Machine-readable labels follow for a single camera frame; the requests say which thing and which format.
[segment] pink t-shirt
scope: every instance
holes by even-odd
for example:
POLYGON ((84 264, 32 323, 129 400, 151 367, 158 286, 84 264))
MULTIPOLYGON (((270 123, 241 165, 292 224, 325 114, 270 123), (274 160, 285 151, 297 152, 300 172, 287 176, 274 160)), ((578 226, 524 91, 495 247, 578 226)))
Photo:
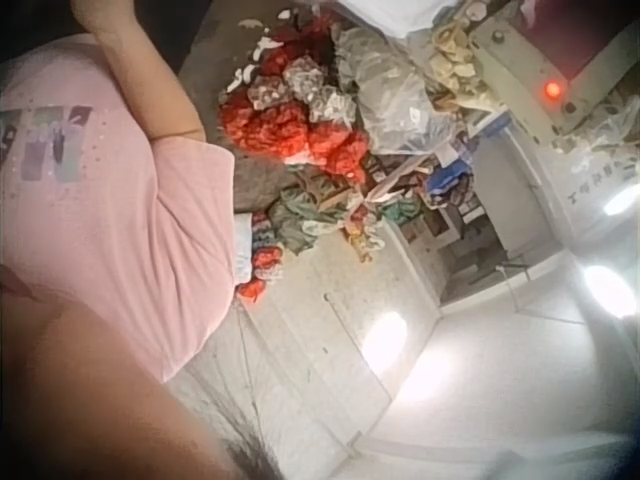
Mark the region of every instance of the pink t-shirt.
POLYGON ((88 35, 13 65, 0 148, 2 263, 92 308, 157 378, 175 375, 233 296, 232 154, 150 143, 88 35))

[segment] red indicator light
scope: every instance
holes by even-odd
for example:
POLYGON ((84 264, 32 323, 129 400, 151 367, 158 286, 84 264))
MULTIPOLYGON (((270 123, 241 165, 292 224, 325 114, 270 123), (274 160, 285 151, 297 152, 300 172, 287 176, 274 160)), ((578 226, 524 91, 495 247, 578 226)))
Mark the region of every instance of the red indicator light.
POLYGON ((562 88, 557 82, 549 82, 544 87, 544 91, 551 100, 557 100, 562 94, 562 88))

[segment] tiled floor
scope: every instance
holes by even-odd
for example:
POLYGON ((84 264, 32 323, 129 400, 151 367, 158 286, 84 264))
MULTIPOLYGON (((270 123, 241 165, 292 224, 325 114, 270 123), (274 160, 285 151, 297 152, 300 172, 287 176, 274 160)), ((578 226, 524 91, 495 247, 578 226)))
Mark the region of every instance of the tiled floor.
POLYGON ((230 148, 237 156, 235 178, 236 211, 268 206, 278 192, 292 184, 284 166, 266 158, 252 158, 229 145, 217 117, 218 96, 244 67, 264 30, 238 25, 257 19, 273 28, 277 14, 289 6, 287 0, 214 0, 204 19, 180 79, 198 107, 209 141, 230 148))

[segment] light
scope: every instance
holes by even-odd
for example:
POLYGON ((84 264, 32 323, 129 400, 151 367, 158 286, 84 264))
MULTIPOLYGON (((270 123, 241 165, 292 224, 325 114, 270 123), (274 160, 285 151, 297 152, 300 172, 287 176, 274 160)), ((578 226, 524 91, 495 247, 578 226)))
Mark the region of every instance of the light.
POLYGON ((429 347, 418 359, 416 366, 402 385, 398 401, 417 403, 441 390, 451 374, 451 358, 441 352, 430 352, 429 347))
POLYGON ((603 266, 587 267, 584 278, 594 298, 614 317, 623 318, 637 313, 638 302, 633 290, 613 270, 603 266))
POLYGON ((619 215, 628 210, 640 196, 640 184, 625 188, 604 206, 604 213, 609 216, 619 215))
POLYGON ((551 100, 557 100, 562 95, 562 87, 558 82, 548 82, 544 87, 544 91, 551 100))
POLYGON ((396 313, 388 313, 373 326, 362 347, 362 355, 376 374, 397 360, 407 341, 407 322, 396 313))

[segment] floor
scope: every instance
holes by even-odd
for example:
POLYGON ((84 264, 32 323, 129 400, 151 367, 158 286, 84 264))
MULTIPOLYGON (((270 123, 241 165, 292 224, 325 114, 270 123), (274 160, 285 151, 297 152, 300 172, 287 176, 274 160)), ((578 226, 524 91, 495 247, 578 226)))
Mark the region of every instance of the floor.
POLYGON ((218 124, 218 97, 249 57, 263 28, 239 26, 245 19, 277 25, 277 14, 287 0, 214 0, 180 72, 180 79, 200 112, 211 143, 236 154, 235 209, 254 211, 272 203, 279 191, 294 183, 284 166, 268 158, 253 158, 229 144, 218 124))

